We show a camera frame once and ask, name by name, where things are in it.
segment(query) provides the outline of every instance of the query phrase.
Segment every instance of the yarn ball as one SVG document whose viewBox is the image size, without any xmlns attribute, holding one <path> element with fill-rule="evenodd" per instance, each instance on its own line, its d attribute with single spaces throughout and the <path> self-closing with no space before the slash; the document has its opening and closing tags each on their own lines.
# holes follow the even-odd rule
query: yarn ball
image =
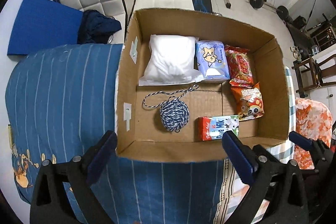
<svg viewBox="0 0 336 224">
<path fill-rule="evenodd" d="M 160 116 L 168 131 L 180 132 L 189 121 L 189 109 L 185 102 L 174 99 L 161 105 Z"/>
</svg>

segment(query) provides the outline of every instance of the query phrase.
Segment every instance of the orange floral cloth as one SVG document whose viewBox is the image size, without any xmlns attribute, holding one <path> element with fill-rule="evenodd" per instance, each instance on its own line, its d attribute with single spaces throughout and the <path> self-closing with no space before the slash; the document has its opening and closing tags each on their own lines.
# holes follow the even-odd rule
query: orange floral cloth
<svg viewBox="0 0 336 224">
<path fill-rule="evenodd" d="M 312 138 L 321 139 L 330 147 L 332 117 L 325 104 L 303 98 L 296 98 L 296 132 Z M 300 169 L 314 169 L 310 153 L 295 145 L 294 159 Z"/>
</svg>

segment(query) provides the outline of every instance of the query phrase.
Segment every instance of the barbell plate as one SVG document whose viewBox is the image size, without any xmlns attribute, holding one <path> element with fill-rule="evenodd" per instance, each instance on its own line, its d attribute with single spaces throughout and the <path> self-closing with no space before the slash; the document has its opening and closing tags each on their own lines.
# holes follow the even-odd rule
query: barbell plate
<svg viewBox="0 0 336 224">
<path fill-rule="evenodd" d="M 285 6 L 282 6 L 282 5 L 280 5 L 277 8 L 277 14 L 280 17 L 280 19 L 282 19 L 282 20 L 286 20 L 287 17 L 289 16 L 287 8 Z"/>
<path fill-rule="evenodd" d="M 250 0 L 250 4 L 254 9 L 259 9 L 264 5 L 264 0 Z"/>
</svg>

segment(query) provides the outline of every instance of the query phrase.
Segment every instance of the screw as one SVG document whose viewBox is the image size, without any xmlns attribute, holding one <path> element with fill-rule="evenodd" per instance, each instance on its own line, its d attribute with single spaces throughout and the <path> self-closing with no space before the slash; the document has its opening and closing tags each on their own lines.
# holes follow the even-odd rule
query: screw
<svg viewBox="0 0 336 224">
<path fill-rule="evenodd" d="M 297 161 L 296 160 L 290 160 L 289 162 L 290 162 L 291 165 L 297 166 Z"/>
<path fill-rule="evenodd" d="M 82 157 L 81 156 L 74 156 L 73 158 L 72 158 L 72 161 L 73 162 L 79 162 L 79 161 L 81 161 L 81 159 L 82 159 Z"/>
<path fill-rule="evenodd" d="M 42 165 L 43 165 L 43 166 L 47 166 L 47 165 L 49 165 L 49 162 L 50 162 L 50 160 L 44 160 L 44 161 L 42 162 Z"/>
<path fill-rule="evenodd" d="M 261 161 L 261 162 L 266 162 L 267 158 L 264 155 L 261 155 L 261 156 L 258 157 L 258 160 Z"/>
</svg>

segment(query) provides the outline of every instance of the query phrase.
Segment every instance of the white pillow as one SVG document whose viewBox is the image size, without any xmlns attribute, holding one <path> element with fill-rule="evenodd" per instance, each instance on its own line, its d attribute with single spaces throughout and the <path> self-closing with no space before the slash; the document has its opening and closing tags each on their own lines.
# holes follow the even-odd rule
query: white pillow
<svg viewBox="0 0 336 224">
<path fill-rule="evenodd" d="M 151 35 L 149 48 L 151 59 L 143 77 L 142 85 L 176 85 L 200 82 L 202 73 L 194 69 L 195 37 L 180 35 Z"/>
</svg>

